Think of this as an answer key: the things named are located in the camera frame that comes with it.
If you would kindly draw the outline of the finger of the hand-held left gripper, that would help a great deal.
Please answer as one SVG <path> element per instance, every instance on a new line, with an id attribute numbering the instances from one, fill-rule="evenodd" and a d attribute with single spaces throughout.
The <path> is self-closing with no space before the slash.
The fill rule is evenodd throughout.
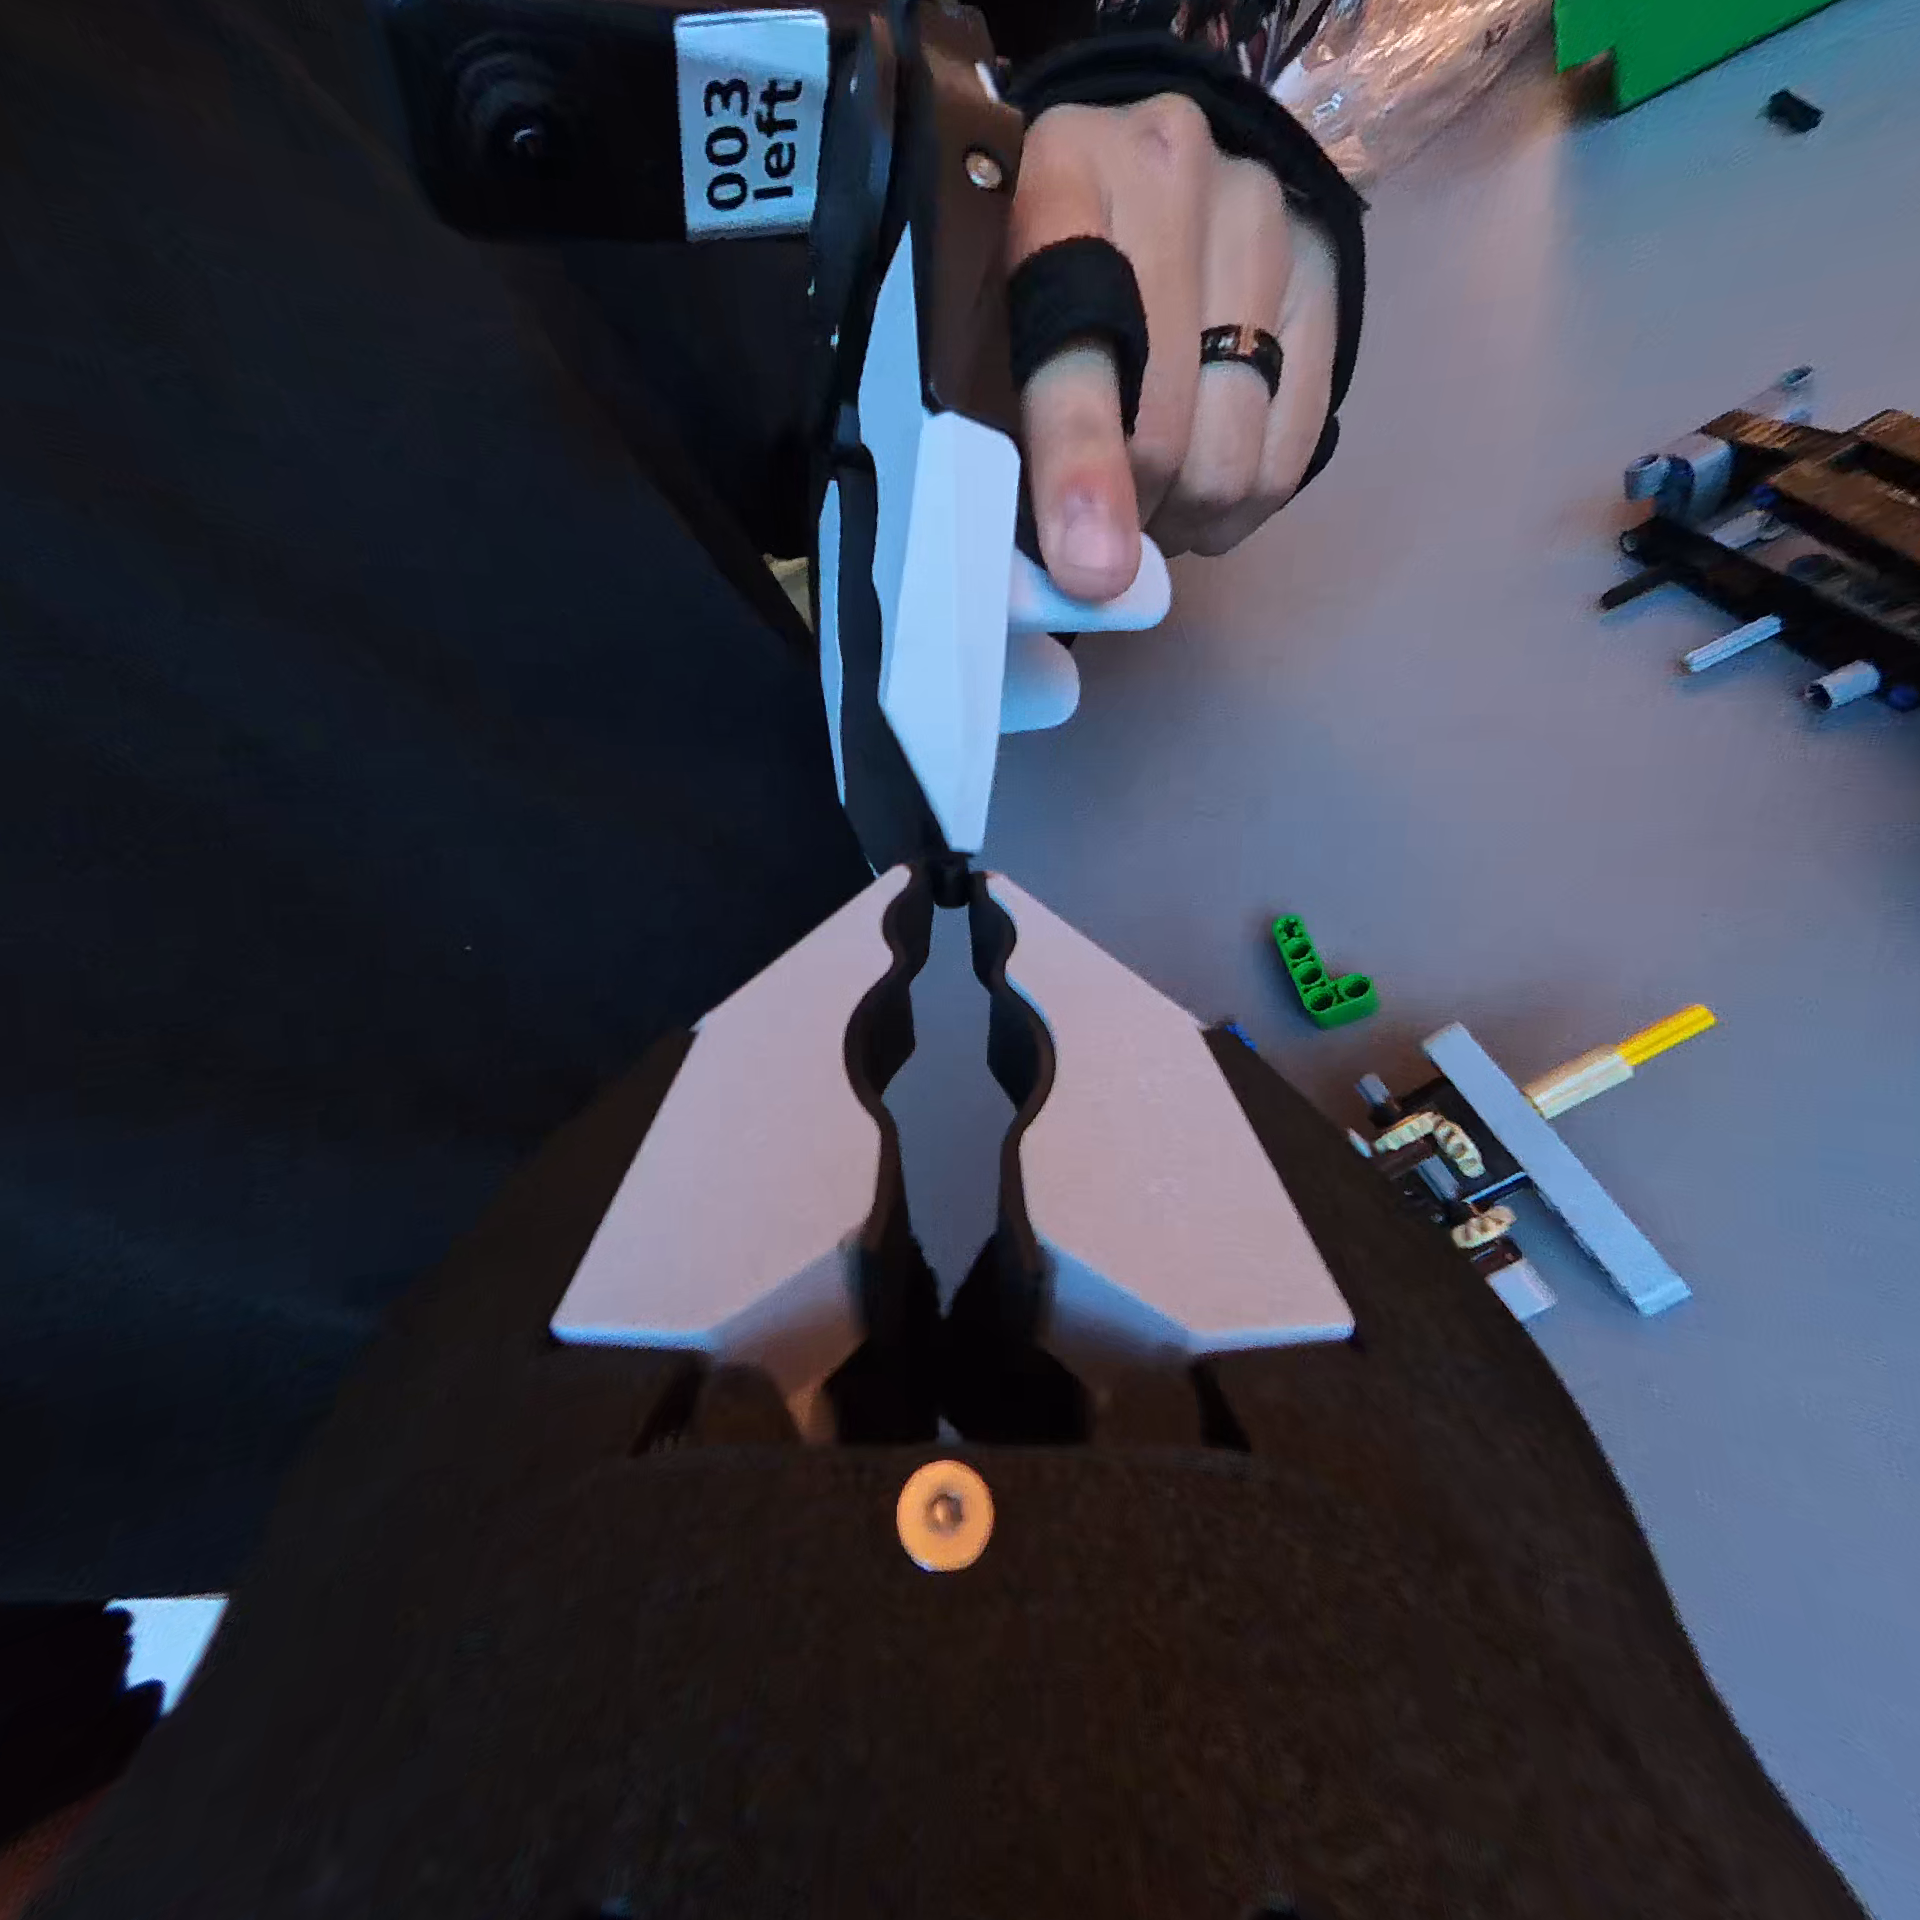
<path id="1" fill-rule="evenodd" d="M 985 846 L 1001 738 L 1055 729 L 1077 711 L 1077 671 L 1054 633 L 1150 632 L 1167 612 L 1171 582 L 1142 540 L 1127 592 L 1077 601 L 1017 551 L 1017 443 L 924 401 L 915 265 L 903 232 L 855 401 L 877 495 L 877 713 L 939 848 L 972 858 Z"/>
<path id="2" fill-rule="evenodd" d="M 814 553 L 815 633 L 833 768 L 875 874 L 945 854 L 945 838 L 879 708 L 879 598 L 874 582 L 877 479 L 865 449 L 833 449 Z"/>

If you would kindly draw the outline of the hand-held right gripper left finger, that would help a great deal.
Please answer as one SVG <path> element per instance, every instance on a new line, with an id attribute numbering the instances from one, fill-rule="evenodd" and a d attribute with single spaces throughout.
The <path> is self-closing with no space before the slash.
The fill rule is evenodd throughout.
<path id="1" fill-rule="evenodd" d="M 877 876 L 693 1028 L 548 1329 L 570 1346 L 700 1353 L 764 1371 L 797 1426 L 862 1339 L 855 1234 L 879 1126 L 847 1076 L 847 1024 L 894 966 Z"/>

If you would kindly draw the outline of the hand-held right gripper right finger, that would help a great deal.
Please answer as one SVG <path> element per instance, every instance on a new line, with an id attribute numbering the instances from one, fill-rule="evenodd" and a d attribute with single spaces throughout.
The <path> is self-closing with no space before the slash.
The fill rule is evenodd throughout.
<path id="1" fill-rule="evenodd" d="M 1043 1350 L 1131 1366 L 1348 1339 L 1353 1310 L 1197 1017 L 1017 882 L 981 886 L 981 942 L 1013 936 L 981 960 L 1044 1040 L 1009 1139 Z"/>

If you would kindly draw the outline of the lego gear subassembly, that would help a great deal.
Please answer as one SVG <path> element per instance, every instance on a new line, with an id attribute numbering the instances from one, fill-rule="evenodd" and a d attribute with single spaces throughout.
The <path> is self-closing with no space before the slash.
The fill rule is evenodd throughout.
<path id="1" fill-rule="evenodd" d="M 1556 1218 L 1639 1314 L 1661 1314 L 1689 1300 L 1689 1284 L 1554 1126 L 1715 1027 L 1715 1011 L 1695 1001 L 1519 1083 L 1468 1027 L 1446 1024 L 1425 1040 L 1429 1076 L 1418 1088 L 1396 1092 L 1374 1072 L 1357 1081 L 1366 1126 L 1350 1130 L 1350 1143 L 1522 1324 L 1554 1307 L 1554 1295 L 1513 1241 L 1519 1193 Z"/>

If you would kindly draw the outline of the white black lego truck model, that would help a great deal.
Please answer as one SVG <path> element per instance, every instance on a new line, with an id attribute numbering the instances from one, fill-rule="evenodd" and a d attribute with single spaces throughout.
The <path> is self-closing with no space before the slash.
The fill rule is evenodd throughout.
<path id="1" fill-rule="evenodd" d="M 1916 713 L 1917 420 L 1820 425 L 1813 380 L 1789 368 L 1622 470 L 1643 518 L 1618 535 L 1627 574 L 1598 612 L 1679 591 L 1725 619 L 1678 658 L 1679 678 L 1783 646 L 1813 671 L 1803 706 Z"/>

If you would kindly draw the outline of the green lego angle beam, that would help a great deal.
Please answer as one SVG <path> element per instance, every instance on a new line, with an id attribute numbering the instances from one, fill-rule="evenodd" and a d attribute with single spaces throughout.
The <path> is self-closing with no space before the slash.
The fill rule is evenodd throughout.
<path id="1" fill-rule="evenodd" d="M 1316 948 L 1301 916 L 1278 916 L 1271 939 L 1306 1017 L 1322 1032 L 1371 1017 L 1378 1011 L 1375 984 L 1363 971 L 1332 970 Z"/>

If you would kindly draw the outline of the person's left hand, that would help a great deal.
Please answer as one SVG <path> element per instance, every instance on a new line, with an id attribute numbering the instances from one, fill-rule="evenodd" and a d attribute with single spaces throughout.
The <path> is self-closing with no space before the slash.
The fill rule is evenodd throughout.
<path id="1" fill-rule="evenodd" d="M 1046 574 L 1108 601 L 1145 538 L 1171 559 L 1221 559 L 1324 472 L 1339 252 L 1178 92 L 1055 104 L 1029 121 L 1011 271 L 1077 243 L 1108 246 L 1133 274 L 1140 393 L 1127 411 L 1107 327 L 1065 338 L 1022 377 L 1022 452 Z"/>

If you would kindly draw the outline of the clear plastic bags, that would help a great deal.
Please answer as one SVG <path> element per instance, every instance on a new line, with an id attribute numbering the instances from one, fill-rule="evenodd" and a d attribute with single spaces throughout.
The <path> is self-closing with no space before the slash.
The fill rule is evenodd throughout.
<path id="1" fill-rule="evenodd" d="M 1374 186 L 1475 106 L 1550 25 L 1550 2 L 1306 6 L 1263 87 L 1345 178 Z"/>

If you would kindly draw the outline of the green plastic bin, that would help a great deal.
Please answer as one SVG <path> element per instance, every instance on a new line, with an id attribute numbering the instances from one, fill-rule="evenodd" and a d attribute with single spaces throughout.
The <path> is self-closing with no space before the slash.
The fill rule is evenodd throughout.
<path id="1" fill-rule="evenodd" d="M 1829 9 L 1829 2 L 1551 2 L 1558 75 L 1603 73 L 1607 112 L 1630 112 Z"/>

